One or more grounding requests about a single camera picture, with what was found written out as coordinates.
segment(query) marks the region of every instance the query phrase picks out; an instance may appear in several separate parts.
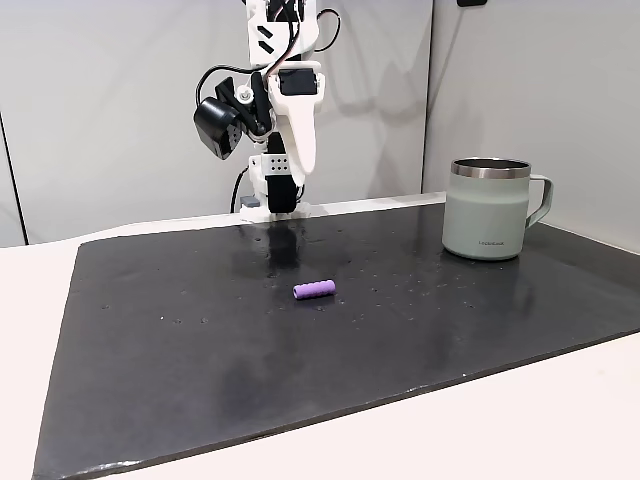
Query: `purple object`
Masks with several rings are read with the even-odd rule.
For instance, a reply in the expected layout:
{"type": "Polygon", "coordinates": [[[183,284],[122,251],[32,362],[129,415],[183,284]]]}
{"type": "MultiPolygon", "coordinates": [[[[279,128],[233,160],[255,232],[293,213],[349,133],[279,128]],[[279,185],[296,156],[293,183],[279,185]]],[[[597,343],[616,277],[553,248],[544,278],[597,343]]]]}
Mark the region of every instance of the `purple object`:
{"type": "Polygon", "coordinates": [[[333,280],[306,283],[304,285],[296,285],[293,287],[293,296],[296,297],[296,300],[324,297],[325,295],[333,295],[334,293],[336,293],[336,284],[333,283],[333,280]]]}

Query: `white table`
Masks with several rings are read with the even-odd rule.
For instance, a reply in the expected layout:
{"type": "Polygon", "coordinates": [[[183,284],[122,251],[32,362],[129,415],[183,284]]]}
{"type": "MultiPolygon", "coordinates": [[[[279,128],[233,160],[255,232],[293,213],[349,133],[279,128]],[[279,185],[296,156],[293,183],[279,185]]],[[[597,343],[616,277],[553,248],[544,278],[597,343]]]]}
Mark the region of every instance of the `white table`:
{"type": "MultiPolygon", "coordinates": [[[[440,203],[443,194],[314,207],[314,216],[440,203]]],[[[30,479],[78,246],[241,223],[217,215],[0,249],[2,473],[30,479]]],[[[640,335],[117,480],[640,478],[640,335]]]]}

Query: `gray wall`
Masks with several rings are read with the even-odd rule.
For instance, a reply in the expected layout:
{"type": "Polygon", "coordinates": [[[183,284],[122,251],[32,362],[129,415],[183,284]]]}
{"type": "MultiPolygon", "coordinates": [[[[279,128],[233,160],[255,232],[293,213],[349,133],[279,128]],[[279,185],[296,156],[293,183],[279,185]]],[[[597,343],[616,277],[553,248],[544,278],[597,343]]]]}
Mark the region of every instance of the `gray wall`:
{"type": "Polygon", "coordinates": [[[640,252],[640,2],[460,15],[436,0],[425,191],[445,189],[452,159],[521,158],[557,183],[550,223],[640,252]]]}
{"type": "MultiPolygon", "coordinates": [[[[328,91],[306,199],[419,192],[431,1],[319,5],[343,28],[316,55],[328,91]]],[[[334,26],[322,19],[321,42],[334,26]]],[[[213,64],[247,65],[246,35],[240,0],[0,0],[0,94],[30,239],[227,212],[254,151],[245,139],[215,158],[193,90],[213,64]]]]}
{"type": "Polygon", "coordinates": [[[0,247],[24,245],[16,197],[11,184],[9,163],[0,130],[0,247]]]}

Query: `stainless steel rim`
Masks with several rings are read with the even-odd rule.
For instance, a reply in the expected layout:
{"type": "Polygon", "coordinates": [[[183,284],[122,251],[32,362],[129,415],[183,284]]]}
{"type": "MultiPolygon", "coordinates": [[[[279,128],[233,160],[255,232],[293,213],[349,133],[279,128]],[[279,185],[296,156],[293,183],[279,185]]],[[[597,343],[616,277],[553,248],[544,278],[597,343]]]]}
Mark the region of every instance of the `stainless steel rim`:
{"type": "Polygon", "coordinates": [[[461,158],[451,164],[451,173],[470,178],[508,180],[528,177],[531,175],[531,165],[505,158],[461,158]]]}

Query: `black rubber mat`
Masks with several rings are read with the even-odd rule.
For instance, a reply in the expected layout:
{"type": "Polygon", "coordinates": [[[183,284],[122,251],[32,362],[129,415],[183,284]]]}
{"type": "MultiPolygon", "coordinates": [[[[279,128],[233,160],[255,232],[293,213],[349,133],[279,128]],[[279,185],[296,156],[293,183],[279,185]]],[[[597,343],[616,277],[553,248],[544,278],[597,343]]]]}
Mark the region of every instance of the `black rubber mat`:
{"type": "Polygon", "coordinates": [[[519,259],[464,260],[443,252],[442,215],[83,245],[34,478],[207,452],[640,328],[639,257],[537,225],[519,259]],[[325,279],[335,297],[294,300],[294,285],[325,279]]]}

